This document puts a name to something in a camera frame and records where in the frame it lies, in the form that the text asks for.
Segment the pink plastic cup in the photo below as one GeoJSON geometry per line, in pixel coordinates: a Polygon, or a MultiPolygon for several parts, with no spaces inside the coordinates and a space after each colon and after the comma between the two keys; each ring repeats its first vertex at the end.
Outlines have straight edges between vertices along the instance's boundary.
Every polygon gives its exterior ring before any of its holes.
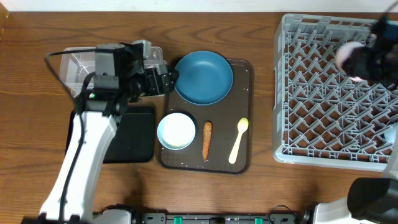
{"type": "Polygon", "coordinates": [[[354,82],[363,82],[369,78],[366,62],[368,48],[359,42],[342,45],[335,54],[337,68],[354,82]]]}

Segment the dark blue plate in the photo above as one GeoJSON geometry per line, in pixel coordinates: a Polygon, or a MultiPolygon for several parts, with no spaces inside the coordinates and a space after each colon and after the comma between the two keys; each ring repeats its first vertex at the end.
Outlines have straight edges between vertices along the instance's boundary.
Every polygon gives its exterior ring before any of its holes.
{"type": "Polygon", "coordinates": [[[179,78],[177,93],[194,105],[212,105],[221,101],[232,89],[234,75],[229,62],[220,54],[196,51],[176,64],[179,78]]]}

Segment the light blue plastic cup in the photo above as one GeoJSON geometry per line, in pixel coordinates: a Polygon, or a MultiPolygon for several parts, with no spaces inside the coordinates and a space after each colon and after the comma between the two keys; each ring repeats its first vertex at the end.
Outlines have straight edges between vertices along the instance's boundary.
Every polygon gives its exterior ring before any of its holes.
{"type": "Polygon", "coordinates": [[[390,128],[384,133],[384,138],[387,143],[394,144],[396,141],[396,135],[398,130],[398,123],[390,125],[390,128]]]}

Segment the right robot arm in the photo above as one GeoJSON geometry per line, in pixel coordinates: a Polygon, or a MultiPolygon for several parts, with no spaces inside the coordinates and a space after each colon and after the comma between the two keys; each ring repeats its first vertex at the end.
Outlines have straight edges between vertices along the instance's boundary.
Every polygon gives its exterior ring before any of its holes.
{"type": "MultiPolygon", "coordinates": [[[[342,45],[335,63],[350,80],[382,84],[397,89],[397,25],[388,15],[371,27],[374,44],[342,45]]],[[[319,203],[308,218],[310,223],[397,223],[397,151],[394,150],[381,178],[358,178],[347,197],[319,203]]]]}

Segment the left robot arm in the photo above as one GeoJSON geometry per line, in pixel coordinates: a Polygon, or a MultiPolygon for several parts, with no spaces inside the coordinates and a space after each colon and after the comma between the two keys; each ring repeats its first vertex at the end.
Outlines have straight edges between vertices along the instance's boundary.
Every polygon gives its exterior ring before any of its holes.
{"type": "Polygon", "coordinates": [[[95,70],[85,77],[80,93],[71,97],[72,135],[55,185],[39,216],[24,217],[23,223],[133,223],[138,219],[120,205],[94,215],[93,201],[106,151],[118,128],[115,118],[143,96],[174,90],[178,71],[165,64],[145,67],[151,51],[148,40],[75,51],[93,52],[95,70]]]}

